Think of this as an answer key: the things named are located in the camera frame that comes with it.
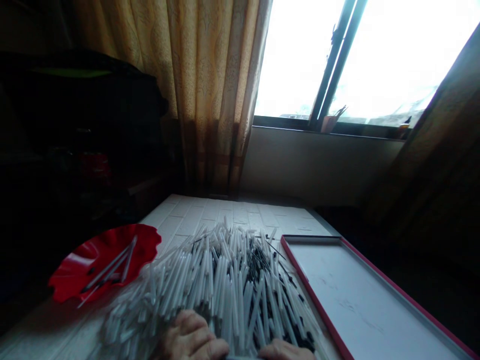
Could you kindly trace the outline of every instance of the bright sky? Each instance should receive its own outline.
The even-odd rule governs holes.
[[[310,113],[342,5],[273,2],[256,115]],[[330,111],[374,118],[425,98],[424,109],[479,21],[480,0],[368,0]]]

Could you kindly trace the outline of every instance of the red border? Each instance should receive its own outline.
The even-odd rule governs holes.
[[[300,276],[301,282],[305,286],[306,292],[308,293],[308,295],[310,296],[310,299],[313,301],[313,304],[315,305],[316,309],[320,313],[321,319],[323,320],[326,327],[328,328],[328,331],[330,332],[330,335],[333,338],[333,341],[335,341],[336,345],[338,346],[338,349],[340,350],[341,355],[345,360],[355,360],[352,354],[350,353],[349,349],[345,345],[344,341],[342,340],[342,337],[340,336],[339,332],[337,331],[334,324],[332,323],[329,316],[327,315],[327,312],[325,311],[324,307],[322,306],[319,299],[317,298],[317,295],[315,295],[315,292],[310,286],[310,283],[307,277],[302,271],[302,268],[299,266],[297,259],[295,259],[294,254],[290,250],[289,243],[285,240],[283,235],[281,237],[280,242],[281,242],[281,245],[283,246],[283,249],[286,252],[286,255],[290,259],[291,264],[296,269],[296,273],[298,274],[298,276]]]
[[[347,240],[343,237],[340,237],[340,241],[344,243],[350,250],[352,250],[360,259],[362,259],[368,266],[370,266],[374,271],[377,272],[387,283],[389,283],[396,291],[400,293],[407,301],[409,301],[418,311],[420,311],[428,320],[430,320],[437,328],[439,328],[445,335],[447,335],[459,348],[461,348],[467,355],[469,355],[474,360],[480,360],[480,356],[478,356],[473,350],[471,350],[467,345],[465,345],[458,337],[456,337],[450,330],[448,330],[445,326],[443,326],[436,318],[434,318],[428,311],[426,311],[418,302],[412,299],[405,291],[403,291],[397,284],[395,284],[388,276],[386,276],[383,272],[380,271],[374,264],[372,264],[365,256],[362,255],[360,251],[358,251],[352,244],[350,244]],[[320,313],[322,320],[325,322],[326,327],[330,331],[330,334],[335,341],[336,345],[338,346],[341,354],[346,360],[354,360],[354,357],[348,350],[347,346],[345,345],[344,341],[340,337],[337,329],[335,328],[334,324],[330,320],[327,312],[323,308],[322,304],[318,300],[317,296],[315,295],[312,287],[309,284],[307,277],[305,276],[302,268],[299,266],[295,256],[293,255],[292,251],[290,250],[288,242],[285,238],[281,237],[281,245],[285,250],[288,258],[290,259],[293,267],[296,269],[300,279],[305,286],[310,299],[315,304],[316,309]]]

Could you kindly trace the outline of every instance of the window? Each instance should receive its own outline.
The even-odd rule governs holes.
[[[309,119],[343,2],[273,2],[255,115]]]
[[[333,133],[412,128],[480,20],[480,0],[340,1],[274,2],[254,125],[318,130],[346,105]]]

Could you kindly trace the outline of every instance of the red plastic dish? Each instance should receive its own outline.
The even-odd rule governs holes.
[[[54,287],[53,299],[59,303],[70,298],[85,300],[91,290],[84,293],[82,290],[130,245],[135,235],[137,241],[125,282],[112,284],[112,281],[107,281],[88,298],[87,302],[98,299],[111,287],[122,287],[135,280],[140,269],[155,258],[157,245],[162,242],[157,229],[144,224],[131,224],[107,230],[77,247],[63,259],[50,277],[48,286]],[[126,261],[119,266],[116,273],[123,273],[125,263]]]

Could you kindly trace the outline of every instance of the patterned curtain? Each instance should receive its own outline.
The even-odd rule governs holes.
[[[238,189],[272,0],[74,0],[83,44],[153,75],[180,121],[187,180]]]
[[[364,207],[405,247],[480,275],[480,25]]]

